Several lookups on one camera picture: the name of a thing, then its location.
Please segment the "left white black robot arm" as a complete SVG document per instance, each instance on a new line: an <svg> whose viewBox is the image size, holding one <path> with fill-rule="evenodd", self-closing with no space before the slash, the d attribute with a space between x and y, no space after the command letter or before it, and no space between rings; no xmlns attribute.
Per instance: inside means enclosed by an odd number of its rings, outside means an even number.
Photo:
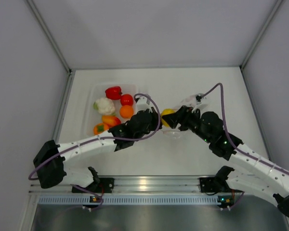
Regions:
<svg viewBox="0 0 289 231"><path fill-rule="evenodd" d="M80 168L76 164L95 155L117 152L147 139L160 129L160 115L154 108L139 111L125 123L116 125L91 138L57 144L50 140L43 144L33 160L35 174L41 188L60 183L72 184L94 192L99 178L93 167Z"/></svg>

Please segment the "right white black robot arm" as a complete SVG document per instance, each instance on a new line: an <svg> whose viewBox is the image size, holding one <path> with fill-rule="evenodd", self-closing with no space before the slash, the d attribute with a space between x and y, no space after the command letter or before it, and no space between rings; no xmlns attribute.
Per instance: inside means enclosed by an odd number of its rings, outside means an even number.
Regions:
<svg viewBox="0 0 289 231"><path fill-rule="evenodd" d="M249 148L241 139L228 133L223 121L214 112L182 106L162 119L171 127L190 130L209 144L218 157L245 170L230 169L215 179L220 191L229 188L253 194L273 205L289 218L289 171L269 161Z"/></svg>

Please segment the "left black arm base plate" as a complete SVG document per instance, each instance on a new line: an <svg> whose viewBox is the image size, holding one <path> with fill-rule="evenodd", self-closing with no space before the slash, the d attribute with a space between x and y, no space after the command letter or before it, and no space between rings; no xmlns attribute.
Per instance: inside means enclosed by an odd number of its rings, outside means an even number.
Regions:
<svg viewBox="0 0 289 231"><path fill-rule="evenodd" d="M115 179L112 177L101 177L99 183L93 182L85 189L94 193L112 193L114 183Z"/></svg>

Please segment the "fake red bell pepper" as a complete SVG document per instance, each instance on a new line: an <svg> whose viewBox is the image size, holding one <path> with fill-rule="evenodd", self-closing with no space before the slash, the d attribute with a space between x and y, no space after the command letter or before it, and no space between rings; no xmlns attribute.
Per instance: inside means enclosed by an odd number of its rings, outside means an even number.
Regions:
<svg viewBox="0 0 289 231"><path fill-rule="evenodd" d="M105 90L105 95L111 100L120 100L122 96L122 89L120 86L112 86Z"/></svg>

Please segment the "small yellow fake fruit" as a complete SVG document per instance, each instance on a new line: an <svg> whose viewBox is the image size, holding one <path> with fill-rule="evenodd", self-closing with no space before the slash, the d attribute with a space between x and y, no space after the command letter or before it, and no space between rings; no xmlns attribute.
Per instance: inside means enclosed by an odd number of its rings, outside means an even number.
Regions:
<svg viewBox="0 0 289 231"><path fill-rule="evenodd" d="M173 109L164 109L161 113L161 122L162 122L162 125L165 126L165 127L170 127L169 124L163 119L163 116L165 115L169 115L169 114L173 114L175 113L175 110Z"/></svg>

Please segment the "fake orange bell pepper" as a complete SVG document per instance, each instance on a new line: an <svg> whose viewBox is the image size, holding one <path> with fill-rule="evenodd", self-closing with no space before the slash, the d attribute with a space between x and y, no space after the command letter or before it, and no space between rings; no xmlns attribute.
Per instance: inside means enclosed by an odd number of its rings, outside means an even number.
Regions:
<svg viewBox="0 0 289 231"><path fill-rule="evenodd" d="M99 123L99 124L94 126L93 133L94 133L94 135L98 135L98 134L101 134L108 129L109 129L109 125L107 125L105 123Z"/></svg>

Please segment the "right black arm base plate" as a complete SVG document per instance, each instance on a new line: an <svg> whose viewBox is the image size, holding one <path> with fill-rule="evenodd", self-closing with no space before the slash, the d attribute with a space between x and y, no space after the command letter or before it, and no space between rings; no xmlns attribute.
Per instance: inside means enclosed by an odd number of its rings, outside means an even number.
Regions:
<svg viewBox="0 0 289 231"><path fill-rule="evenodd" d="M215 195L221 192L221 186L215 177L199 178L200 191L207 195Z"/></svg>

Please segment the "fake orange fruit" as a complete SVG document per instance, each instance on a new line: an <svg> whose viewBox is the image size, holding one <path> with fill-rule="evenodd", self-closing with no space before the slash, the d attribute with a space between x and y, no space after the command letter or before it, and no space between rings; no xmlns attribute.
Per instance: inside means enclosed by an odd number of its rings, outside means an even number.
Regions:
<svg viewBox="0 0 289 231"><path fill-rule="evenodd" d="M123 105L120 108L119 114L124 119L129 119L134 115L134 109L130 105Z"/></svg>

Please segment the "fake red strawberry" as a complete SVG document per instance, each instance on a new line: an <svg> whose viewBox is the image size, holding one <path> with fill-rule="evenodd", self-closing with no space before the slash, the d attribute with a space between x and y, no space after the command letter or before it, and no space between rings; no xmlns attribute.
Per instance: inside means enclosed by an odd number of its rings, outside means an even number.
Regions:
<svg viewBox="0 0 289 231"><path fill-rule="evenodd" d="M114 127L121 124L121 120L112 115L103 115L102 122L107 124L109 127Z"/></svg>

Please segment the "fake white cauliflower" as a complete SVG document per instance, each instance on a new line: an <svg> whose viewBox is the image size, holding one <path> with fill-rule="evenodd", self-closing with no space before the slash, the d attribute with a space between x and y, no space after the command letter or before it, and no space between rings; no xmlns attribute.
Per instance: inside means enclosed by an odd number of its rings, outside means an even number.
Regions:
<svg viewBox="0 0 289 231"><path fill-rule="evenodd" d="M94 110L101 115L113 116L115 115L115 105L109 98L103 97L97 99L93 104Z"/></svg>

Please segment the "fake red tomato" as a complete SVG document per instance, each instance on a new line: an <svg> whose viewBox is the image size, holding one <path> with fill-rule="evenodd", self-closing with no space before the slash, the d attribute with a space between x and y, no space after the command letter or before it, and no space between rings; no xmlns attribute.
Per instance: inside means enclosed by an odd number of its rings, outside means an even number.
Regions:
<svg viewBox="0 0 289 231"><path fill-rule="evenodd" d="M123 94L120 99L122 106L133 106L134 99L130 94Z"/></svg>

